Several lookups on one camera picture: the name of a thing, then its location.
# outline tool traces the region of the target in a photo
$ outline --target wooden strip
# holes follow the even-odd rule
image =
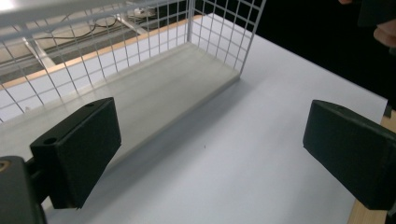
[[[194,16],[193,19],[196,20],[196,19],[199,19],[201,17],[202,17],[201,15],[197,15],[197,16]],[[136,41],[144,40],[146,38],[149,38],[149,36],[151,36],[151,35],[157,35],[158,33],[166,32],[168,29],[173,29],[173,28],[176,28],[179,25],[184,25],[186,23],[187,23],[187,20],[183,20],[183,21],[179,21],[179,22],[175,22],[175,23],[169,24],[169,26],[164,26],[164,27],[161,27],[160,29],[156,29],[156,30],[150,31],[147,34],[139,35],[137,38],[133,37],[133,38],[127,39],[127,40],[125,40],[125,44],[126,45],[131,45],[133,43],[136,43]],[[76,59],[72,59],[72,60],[67,61],[65,63],[56,64],[55,66],[52,66],[52,67],[48,68],[47,71],[50,74],[50,73],[53,73],[53,72],[56,72],[56,71],[59,71],[59,70],[65,68],[65,66],[72,66],[74,64],[81,63],[82,60],[87,61],[87,60],[89,60],[91,58],[97,57],[98,54],[99,55],[103,55],[103,54],[108,53],[108,52],[110,52],[112,50],[122,49],[124,47],[125,47],[124,41],[121,41],[119,43],[114,44],[112,47],[108,46],[108,47],[105,47],[103,49],[99,49],[97,51],[97,53],[96,52],[91,52],[91,53],[85,54],[85,55],[82,56],[82,59],[81,59],[81,57],[78,57]],[[26,82],[26,78],[29,79],[29,81],[31,81],[31,80],[34,80],[34,79],[36,79],[38,77],[42,77],[42,76],[44,76],[46,74],[47,74],[46,70],[43,69],[43,70],[40,70],[40,71],[35,72],[33,74],[27,75],[26,77],[19,77],[19,78],[16,78],[14,80],[11,80],[9,82],[6,82],[6,83],[3,84],[3,86],[5,88],[10,88],[10,87],[22,84],[23,82]]]
[[[381,125],[396,133],[396,112],[392,110],[391,119],[382,118]],[[347,224],[384,224],[386,217],[387,211],[369,210],[356,200]]]

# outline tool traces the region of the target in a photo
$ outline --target wire grid panel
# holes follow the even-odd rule
[[[143,0],[1,27],[0,122],[186,42],[241,71],[263,4]]]
[[[242,72],[265,1],[202,0],[194,12],[191,42]]]

